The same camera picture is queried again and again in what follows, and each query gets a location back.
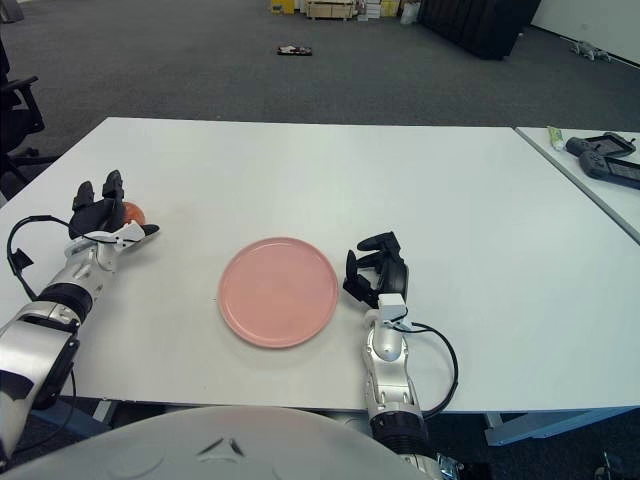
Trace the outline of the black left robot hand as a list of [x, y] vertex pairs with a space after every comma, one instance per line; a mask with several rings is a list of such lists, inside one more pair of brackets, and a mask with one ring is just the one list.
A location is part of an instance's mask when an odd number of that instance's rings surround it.
[[131, 222], [139, 225], [146, 237], [160, 230], [158, 225], [146, 221], [138, 205], [124, 200], [123, 180], [118, 170], [107, 175], [99, 200], [95, 199], [90, 181], [81, 183], [73, 200], [72, 211], [68, 227], [71, 239], [96, 232], [115, 233]]

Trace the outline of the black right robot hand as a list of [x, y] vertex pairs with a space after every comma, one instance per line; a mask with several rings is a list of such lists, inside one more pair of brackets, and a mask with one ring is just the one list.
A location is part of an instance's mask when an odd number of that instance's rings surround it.
[[[409, 269], [400, 255], [401, 247], [393, 231], [366, 238], [357, 244], [361, 252], [357, 258], [353, 250], [346, 257], [343, 289], [359, 302], [371, 308], [378, 307], [381, 294], [400, 294], [407, 297]], [[376, 287], [359, 273], [361, 269], [372, 269], [377, 275]]]

